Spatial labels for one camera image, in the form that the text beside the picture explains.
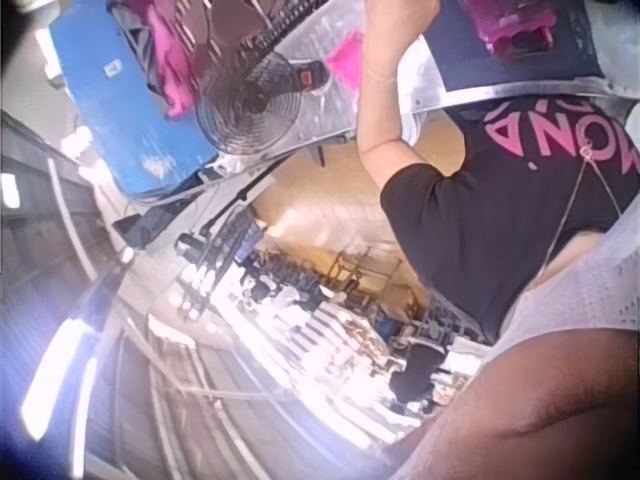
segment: black hair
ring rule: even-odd
[[[269,294],[271,294],[271,289],[266,283],[260,280],[257,280],[256,284],[251,287],[251,300],[253,300],[255,303],[262,302],[262,300],[267,298]]]

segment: woman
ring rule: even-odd
[[[443,177],[401,141],[395,83],[438,9],[368,0],[358,149],[421,280],[504,337],[444,413],[392,447],[394,467],[411,454],[394,478],[620,478],[637,425],[640,267],[637,242],[603,234],[638,193],[640,157],[585,100],[508,99],[460,125],[466,158]]]

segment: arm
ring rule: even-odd
[[[398,170],[422,161],[401,139],[396,77],[400,59],[438,9],[438,0],[367,0],[357,143],[380,188]]]

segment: black t-shirt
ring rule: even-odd
[[[462,168],[444,177],[428,164],[408,166],[384,186],[381,204],[425,286],[469,314],[495,342],[552,244],[585,138],[622,210],[639,191],[640,156],[617,122],[577,98],[474,106],[457,123],[467,152]],[[617,218],[587,165],[554,254],[579,231],[604,232]]]

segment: pink bag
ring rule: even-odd
[[[170,117],[180,115],[195,103],[191,84],[191,70],[187,55],[180,42],[173,36],[156,8],[147,8],[147,22],[153,34],[158,72],[162,77],[164,96],[169,103]]]

